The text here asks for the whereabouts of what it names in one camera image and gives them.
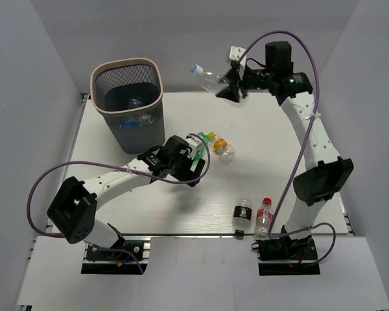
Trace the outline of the blue orange label bottle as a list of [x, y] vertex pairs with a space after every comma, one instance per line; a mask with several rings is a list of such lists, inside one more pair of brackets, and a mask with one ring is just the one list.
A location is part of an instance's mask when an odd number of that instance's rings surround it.
[[136, 97], [136, 98], [131, 98], [128, 101], [127, 109], [128, 110], [139, 109], [145, 106], [146, 106], [145, 101], [141, 97]]

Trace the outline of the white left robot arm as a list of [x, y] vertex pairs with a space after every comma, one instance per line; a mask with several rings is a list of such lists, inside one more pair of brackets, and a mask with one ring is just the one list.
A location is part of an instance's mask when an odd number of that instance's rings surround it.
[[199, 136], [170, 137], [122, 167], [95, 178], [67, 178], [54, 197], [47, 215], [70, 244], [81, 241], [101, 249], [109, 258], [123, 254], [124, 237], [111, 224], [96, 218], [97, 211], [113, 199], [155, 181], [194, 187], [209, 169], [210, 161], [197, 159], [207, 143]]

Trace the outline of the green Sprite bottle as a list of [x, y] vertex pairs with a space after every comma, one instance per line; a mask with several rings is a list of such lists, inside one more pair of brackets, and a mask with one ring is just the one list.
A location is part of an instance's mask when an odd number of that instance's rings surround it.
[[153, 124], [153, 118], [151, 115], [141, 115], [138, 118], [140, 126], [148, 126]]
[[208, 135], [206, 135], [204, 132], [199, 132], [199, 133], [197, 133], [197, 135], [202, 138], [202, 140], [205, 142], [205, 144], [204, 143], [200, 144], [200, 148], [198, 149], [198, 151], [194, 157], [194, 161], [193, 161], [193, 164], [191, 166], [191, 170], [194, 170], [196, 168], [199, 160], [201, 160], [204, 157], [204, 154], [207, 153], [206, 150], [209, 148]]

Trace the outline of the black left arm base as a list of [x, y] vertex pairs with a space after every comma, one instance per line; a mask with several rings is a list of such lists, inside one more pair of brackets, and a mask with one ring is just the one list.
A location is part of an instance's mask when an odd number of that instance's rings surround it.
[[83, 275], [142, 275], [150, 253], [150, 238], [126, 236], [123, 244], [126, 252], [101, 251], [87, 246], [82, 261]]

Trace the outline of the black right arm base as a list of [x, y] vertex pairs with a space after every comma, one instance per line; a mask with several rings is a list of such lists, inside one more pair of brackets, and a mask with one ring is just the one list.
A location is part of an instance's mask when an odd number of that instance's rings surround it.
[[257, 252], [260, 276], [319, 275], [318, 254], [313, 238], [295, 244], [284, 237], [257, 240], [251, 245]]

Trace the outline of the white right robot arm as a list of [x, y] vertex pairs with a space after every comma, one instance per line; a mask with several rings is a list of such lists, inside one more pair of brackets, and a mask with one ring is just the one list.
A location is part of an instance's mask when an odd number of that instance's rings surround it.
[[294, 72], [292, 47], [287, 41], [265, 45], [265, 63], [260, 69], [246, 64], [247, 50], [230, 47], [229, 71], [219, 80], [224, 86], [218, 98], [240, 102], [249, 91], [268, 91], [288, 117], [301, 145], [305, 171], [289, 179], [296, 201], [279, 234], [257, 239], [263, 261], [294, 259], [312, 246], [312, 229], [324, 205], [339, 192], [354, 169], [333, 146], [318, 113], [318, 91], [303, 73]]

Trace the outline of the clear unlabelled plastic bottle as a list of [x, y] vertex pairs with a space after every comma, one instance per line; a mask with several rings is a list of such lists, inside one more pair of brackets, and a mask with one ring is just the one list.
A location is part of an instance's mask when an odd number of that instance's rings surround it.
[[208, 72], [199, 65], [193, 65], [191, 68], [191, 74], [197, 78], [198, 84], [203, 89], [214, 95], [217, 95], [229, 86], [228, 81], [224, 76]]

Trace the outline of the blue label water bottle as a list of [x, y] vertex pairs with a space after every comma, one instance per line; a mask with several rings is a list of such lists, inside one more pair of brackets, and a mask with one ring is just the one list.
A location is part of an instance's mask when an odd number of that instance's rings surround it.
[[125, 119], [121, 122], [120, 129], [126, 130], [130, 128], [135, 128], [137, 126], [137, 122], [133, 119]]

